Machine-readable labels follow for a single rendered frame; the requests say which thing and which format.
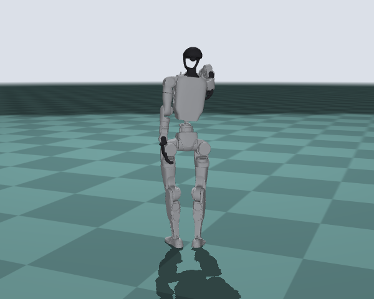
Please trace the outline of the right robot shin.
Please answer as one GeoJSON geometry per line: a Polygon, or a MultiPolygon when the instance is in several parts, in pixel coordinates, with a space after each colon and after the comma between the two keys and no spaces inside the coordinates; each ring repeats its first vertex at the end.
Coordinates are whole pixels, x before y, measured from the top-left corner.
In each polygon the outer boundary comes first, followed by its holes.
{"type": "Polygon", "coordinates": [[[201,189],[200,201],[193,201],[193,218],[194,218],[194,238],[198,236],[201,240],[202,223],[204,219],[206,206],[206,191],[205,188],[201,189]]]}

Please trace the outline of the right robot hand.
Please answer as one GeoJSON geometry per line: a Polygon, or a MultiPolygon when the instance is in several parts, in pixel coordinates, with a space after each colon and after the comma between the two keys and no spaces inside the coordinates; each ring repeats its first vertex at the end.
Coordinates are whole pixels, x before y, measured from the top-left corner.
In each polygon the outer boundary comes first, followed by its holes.
{"type": "MultiPolygon", "coordinates": [[[[212,71],[209,72],[209,77],[208,78],[214,78],[214,73],[212,71]]],[[[212,96],[213,90],[214,89],[212,89],[211,91],[206,91],[207,97],[205,98],[205,100],[209,99],[212,96]]]]}

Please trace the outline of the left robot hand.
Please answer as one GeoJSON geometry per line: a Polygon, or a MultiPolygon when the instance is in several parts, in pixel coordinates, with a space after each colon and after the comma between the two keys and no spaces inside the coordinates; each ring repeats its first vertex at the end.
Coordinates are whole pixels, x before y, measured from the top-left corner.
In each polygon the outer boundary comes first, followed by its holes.
{"type": "Polygon", "coordinates": [[[166,137],[165,136],[162,136],[161,137],[161,143],[159,144],[161,146],[161,152],[163,154],[163,156],[165,157],[165,161],[169,164],[173,164],[173,161],[170,161],[168,159],[168,156],[167,156],[167,153],[165,152],[165,148],[164,148],[164,145],[166,145],[167,142],[166,142],[166,137]]]}

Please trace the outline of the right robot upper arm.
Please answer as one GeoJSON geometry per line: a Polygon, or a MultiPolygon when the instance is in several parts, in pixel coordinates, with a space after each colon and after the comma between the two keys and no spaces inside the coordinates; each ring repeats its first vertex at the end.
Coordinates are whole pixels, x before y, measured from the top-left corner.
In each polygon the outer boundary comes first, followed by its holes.
{"type": "MultiPolygon", "coordinates": [[[[197,73],[199,75],[199,73],[197,73]]],[[[212,89],[215,89],[215,84],[214,84],[214,78],[206,78],[204,77],[207,81],[207,90],[206,91],[211,91],[212,89]]]]}

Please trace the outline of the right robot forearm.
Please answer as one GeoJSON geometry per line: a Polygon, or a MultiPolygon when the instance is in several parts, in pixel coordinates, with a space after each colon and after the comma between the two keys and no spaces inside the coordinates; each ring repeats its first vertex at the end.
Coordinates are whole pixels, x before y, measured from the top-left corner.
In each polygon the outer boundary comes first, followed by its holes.
{"type": "MultiPolygon", "coordinates": [[[[201,76],[201,74],[203,74],[203,77],[208,78],[210,71],[213,72],[212,66],[210,64],[204,65],[203,68],[199,71],[199,76],[201,76]]],[[[215,73],[214,73],[214,76],[215,76],[215,73]]]]}

